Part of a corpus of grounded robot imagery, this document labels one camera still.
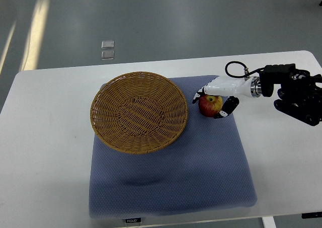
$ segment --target blue cushion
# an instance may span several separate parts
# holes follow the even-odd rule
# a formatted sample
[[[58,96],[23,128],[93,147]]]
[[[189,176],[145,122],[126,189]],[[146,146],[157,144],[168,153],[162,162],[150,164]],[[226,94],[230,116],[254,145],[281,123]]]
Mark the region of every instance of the blue cushion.
[[[171,79],[188,102],[188,123],[171,145],[144,155],[113,150],[95,136],[90,179],[92,218],[174,215],[253,206],[256,193],[230,115],[202,116],[197,90],[215,75]]]

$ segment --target small square object on floor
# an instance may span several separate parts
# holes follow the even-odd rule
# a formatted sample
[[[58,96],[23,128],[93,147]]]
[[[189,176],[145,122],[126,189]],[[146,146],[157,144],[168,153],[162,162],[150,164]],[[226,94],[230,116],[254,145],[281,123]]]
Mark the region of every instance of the small square object on floor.
[[[114,48],[114,40],[105,40],[102,41],[102,49]]]
[[[102,60],[114,59],[114,50],[102,51]]]

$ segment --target apple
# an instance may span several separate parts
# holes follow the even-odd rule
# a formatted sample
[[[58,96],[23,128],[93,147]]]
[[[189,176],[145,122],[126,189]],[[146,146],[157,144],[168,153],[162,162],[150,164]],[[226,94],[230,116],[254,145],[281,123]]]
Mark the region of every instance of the apple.
[[[222,108],[221,96],[204,95],[199,98],[199,111],[207,117],[214,117]]]

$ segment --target wicker basket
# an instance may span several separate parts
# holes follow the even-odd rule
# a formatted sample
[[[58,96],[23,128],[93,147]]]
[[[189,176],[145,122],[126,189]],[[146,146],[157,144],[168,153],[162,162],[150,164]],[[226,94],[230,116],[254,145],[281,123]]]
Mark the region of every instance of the wicker basket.
[[[91,106],[91,123],[107,146],[147,154],[174,142],[188,120],[188,105],[169,79],[150,72],[118,76],[102,86]]]

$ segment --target robotic arm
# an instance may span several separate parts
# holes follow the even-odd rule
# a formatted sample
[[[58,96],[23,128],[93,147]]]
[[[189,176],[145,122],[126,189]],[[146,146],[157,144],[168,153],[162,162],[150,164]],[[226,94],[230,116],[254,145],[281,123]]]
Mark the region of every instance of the robotic arm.
[[[245,74],[231,75],[227,68],[232,63],[241,64]],[[248,72],[248,68],[241,62],[232,61],[225,67],[229,77],[217,77],[203,86],[194,96],[196,103],[201,95],[229,96],[221,111],[214,118],[222,118],[231,114],[239,104],[238,96],[271,97],[274,84],[280,84],[279,100],[274,106],[289,116],[292,116],[311,126],[316,126],[322,120],[322,88],[316,83],[322,83],[320,74],[310,76],[309,71],[296,69],[295,64],[267,65],[255,71]]]

